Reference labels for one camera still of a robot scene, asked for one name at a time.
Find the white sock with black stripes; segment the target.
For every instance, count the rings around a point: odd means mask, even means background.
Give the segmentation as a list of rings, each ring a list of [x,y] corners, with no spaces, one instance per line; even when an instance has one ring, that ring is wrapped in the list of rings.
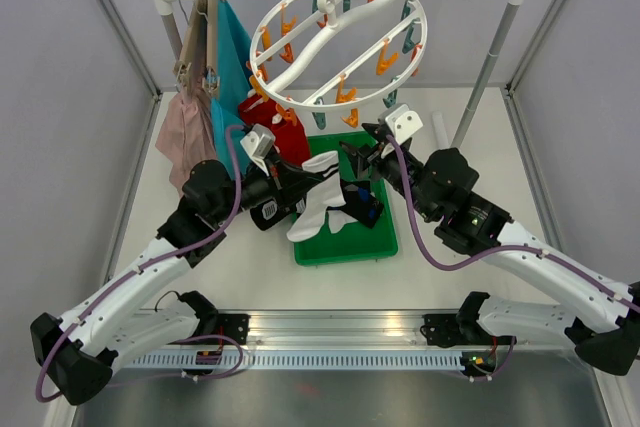
[[[319,233],[329,207],[345,204],[339,175],[339,154],[336,150],[318,154],[302,164],[308,173],[320,174],[322,181],[306,194],[305,210],[287,232],[289,241],[298,243]]]

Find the red christmas sock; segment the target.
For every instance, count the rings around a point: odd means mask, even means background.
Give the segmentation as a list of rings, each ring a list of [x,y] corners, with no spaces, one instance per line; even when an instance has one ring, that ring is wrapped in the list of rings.
[[[301,166],[311,158],[304,126],[299,119],[298,124],[294,126],[276,114],[272,119],[270,129],[275,136],[275,146],[285,161]]]
[[[270,127],[276,114],[276,103],[270,98],[264,100],[259,94],[254,94],[238,105],[239,118],[245,124]]]

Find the orange clothes peg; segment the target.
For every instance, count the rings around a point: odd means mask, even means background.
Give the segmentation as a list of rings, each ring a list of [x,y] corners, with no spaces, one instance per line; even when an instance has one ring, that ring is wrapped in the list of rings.
[[[255,75],[252,75],[249,78],[249,83],[252,89],[255,91],[255,94],[259,95],[263,101],[267,101],[269,99],[268,94],[264,91],[258,78]]]
[[[290,122],[294,126],[298,124],[298,117],[293,109],[285,109],[280,104],[277,104],[276,112],[284,121]]]

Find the white round clip hanger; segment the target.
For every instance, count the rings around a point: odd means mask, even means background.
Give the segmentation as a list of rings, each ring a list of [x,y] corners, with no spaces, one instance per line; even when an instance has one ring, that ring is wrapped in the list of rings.
[[[286,8],[283,15],[276,15],[272,18],[263,40],[265,44],[271,44],[280,39],[281,23],[283,21],[299,23],[310,15],[304,19],[298,17],[301,12],[301,3],[302,0],[293,2]],[[338,33],[312,60],[302,75],[284,90],[284,95],[299,101],[307,99],[374,42],[381,39],[400,20],[405,6],[405,0],[396,0],[367,20],[351,25]],[[282,74],[289,66],[286,61],[287,57],[298,55],[309,40],[320,31],[321,27],[320,23],[312,25],[299,35],[285,51],[279,52],[264,63],[261,69],[266,79],[273,80]],[[408,66],[412,59],[409,49],[412,44],[419,41],[420,37],[421,30],[419,27],[415,27],[410,34],[401,33],[390,42],[388,53],[391,54],[396,51],[399,57],[385,74],[382,76],[376,75],[375,68],[378,57],[373,56],[356,72],[352,73],[339,90],[330,90],[324,96],[318,98],[318,103],[332,104],[338,94],[343,96],[353,94],[356,98],[363,100],[364,97],[387,86],[394,77]],[[420,63],[418,69],[408,80],[417,75],[420,70]]]

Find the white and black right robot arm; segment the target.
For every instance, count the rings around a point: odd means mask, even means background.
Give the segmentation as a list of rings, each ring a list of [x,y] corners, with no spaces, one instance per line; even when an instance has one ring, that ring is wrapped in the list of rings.
[[[475,262],[520,278],[552,299],[536,304],[471,292],[449,333],[431,322],[431,345],[532,341],[568,347],[602,372],[624,376],[639,358],[639,286],[616,282],[554,249],[509,212],[474,193],[479,178],[456,148],[421,162],[389,128],[368,123],[372,146],[341,142],[353,173],[385,180],[405,201],[414,240],[433,267],[459,271]]]

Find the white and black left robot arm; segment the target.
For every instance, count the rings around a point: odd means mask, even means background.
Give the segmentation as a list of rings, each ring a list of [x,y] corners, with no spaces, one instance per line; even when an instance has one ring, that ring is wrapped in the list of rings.
[[[197,291],[154,314],[136,314],[209,256],[241,212],[270,201],[278,207],[311,203],[340,184],[334,152],[295,166],[270,150],[264,161],[265,168],[247,174],[236,159],[229,167],[218,160],[196,164],[176,210],[126,269],[74,308],[58,316],[43,313],[31,323],[39,402],[64,397],[73,406],[84,404],[120,370],[167,344],[239,344],[217,333],[218,311]]]

